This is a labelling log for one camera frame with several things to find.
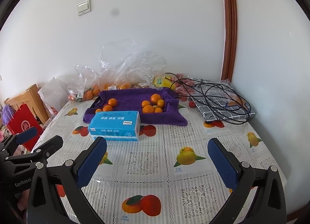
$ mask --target tissue box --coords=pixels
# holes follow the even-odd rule
[[[138,141],[140,115],[138,111],[97,112],[88,126],[94,139]]]

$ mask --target wooden chair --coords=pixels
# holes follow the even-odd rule
[[[48,120],[48,115],[38,94],[38,87],[36,84],[30,86],[24,93],[4,101],[4,104],[12,106],[15,110],[18,110],[24,103],[28,105],[34,117],[39,117],[43,124]]]

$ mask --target fruit print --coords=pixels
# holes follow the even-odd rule
[[[81,134],[82,137],[86,137],[89,134],[88,127],[79,126],[73,130],[72,134]]]
[[[128,200],[131,198],[128,198],[124,200],[124,202],[121,205],[121,208],[123,209],[124,212],[129,213],[129,214],[135,214],[138,213],[142,210],[141,208],[141,203],[140,201],[136,202],[135,204],[127,204]]]
[[[72,116],[72,115],[78,115],[77,108],[73,108],[65,116]]]
[[[225,127],[225,125],[223,124],[222,121],[213,121],[213,122],[204,121],[203,125],[206,128],[212,128],[212,127],[215,127],[215,126],[218,127],[218,128],[224,128]]]
[[[102,164],[108,164],[108,165],[112,165],[113,163],[108,159],[108,152],[106,151],[102,160],[100,161],[99,165]]]
[[[185,146],[181,148],[180,154],[177,155],[176,163],[173,167],[177,167],[179,165],[190,165],[195,163],[196,160],[202,159],[206,158],[196,155],[191,147]]]
[[[160,199],[155,195],[135,195],[123,201],[121,208],[129,214],[143,211],[148,216],[158,216],[161,213],[162,205]]]
[[[248,141],[250,142],[250,148],[258,146],[258,143],[262,141],[260,138],[257,138],[253,132],[248,132],[247,136]]]
[[[153,137],[156,135],[156,127],[154,125],[141,125],[139,136],[145,134],[148,137]]]

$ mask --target wooden door frame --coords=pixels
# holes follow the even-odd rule
[[[224,0],[225,44],[221,80],[232,80],[237,49],[237,0]]]

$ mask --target screw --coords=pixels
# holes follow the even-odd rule
[[[67,160],[66,162],[65,162],[65,165],[66,166],[71,166],[73,164],[73,161],[71,160],[71,159],[69,159],[69,160]]]
[[[278,168],[276,168],[274,165],[272,165],[272,166],[270,167],[270,169],[271,169],[273,172],[276,172],[276,171],[278,170]]]
[[[41,168],[43,168],[43,166],[44,166],[44,164],[40,163],[40,164],[37,165],[37,168],[41,169]]]
[[[250,164],[248,162],[242,162],[241,165],[244,167],[244,168],[249,168],[250,167]]]

